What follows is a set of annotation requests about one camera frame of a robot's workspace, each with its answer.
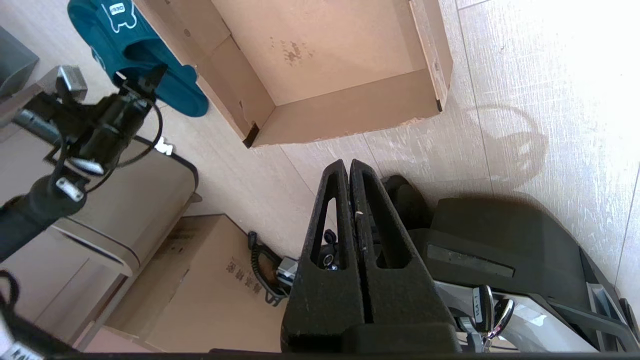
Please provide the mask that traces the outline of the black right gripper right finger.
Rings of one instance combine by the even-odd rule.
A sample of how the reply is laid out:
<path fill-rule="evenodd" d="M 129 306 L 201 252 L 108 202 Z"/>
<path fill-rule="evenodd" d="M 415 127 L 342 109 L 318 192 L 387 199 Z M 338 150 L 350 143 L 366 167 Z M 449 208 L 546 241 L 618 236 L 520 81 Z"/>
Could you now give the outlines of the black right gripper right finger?
<path fill-rule="evenodd" d="M 365 317 L 377 325 L 452 326 L 422 257 L 373 168 L 350 164 L 350 198 Z"/>

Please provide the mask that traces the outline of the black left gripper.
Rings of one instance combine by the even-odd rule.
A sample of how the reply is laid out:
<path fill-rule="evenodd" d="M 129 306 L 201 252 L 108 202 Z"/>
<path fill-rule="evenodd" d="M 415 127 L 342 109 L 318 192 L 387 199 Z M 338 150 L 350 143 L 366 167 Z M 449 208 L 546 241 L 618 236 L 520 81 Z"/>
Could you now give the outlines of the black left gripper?
<path fill-rule="evenodd" d="M 144 75 L 144 95 L 155 97 L 167 64 L 156 64 Z M 106 96 L 96 104 L 91 115 L 91 127 L 78 148 L 78 168 L 114 169 L 128 148 L 145 118 L 152 110 L 152 101 L 132 91 L 128 76 L 115 73 L 118 93 Z"/>

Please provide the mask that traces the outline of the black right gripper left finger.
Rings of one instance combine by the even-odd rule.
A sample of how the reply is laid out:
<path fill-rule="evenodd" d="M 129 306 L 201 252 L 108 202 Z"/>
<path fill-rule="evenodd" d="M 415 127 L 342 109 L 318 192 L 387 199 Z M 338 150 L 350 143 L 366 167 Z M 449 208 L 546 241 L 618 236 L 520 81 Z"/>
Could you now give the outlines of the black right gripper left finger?
<path fill-rule="evenodd" d="M 322 241 L 336 203 L 338 269 L 322 268 Z M 349 177 L 338 160 L 323 171 L 281 326 L 284 347 L 340 347 L 342 334 L 365 321 Z"/>

